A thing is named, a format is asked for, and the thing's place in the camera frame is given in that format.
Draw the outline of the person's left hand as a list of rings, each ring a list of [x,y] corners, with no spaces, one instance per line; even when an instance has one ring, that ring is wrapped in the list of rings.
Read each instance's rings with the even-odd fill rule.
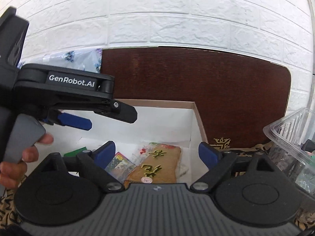
[[[38,159],[38,149],[31,146],[22,152],[21,160],[17,164],[1,162],[1,185],[8,190],[16,190],[27,172],[27,163],[36,162]]]

